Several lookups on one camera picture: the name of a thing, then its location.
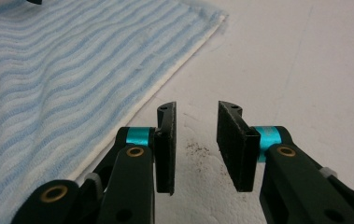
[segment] white surface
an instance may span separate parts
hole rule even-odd
[[[156,125],[177,101],[174,196],[156,194],[157,223],[265,223],[255,190],[237,193],[216,143],[218,100],[250,126],[282,125],[354,189],[354,1],[208,1],[229,18],[129,126]]]

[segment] blue striped towel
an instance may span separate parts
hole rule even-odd
[[[43,4],[0,1],[0,223],[79,176],[224,19],[177,0]]]

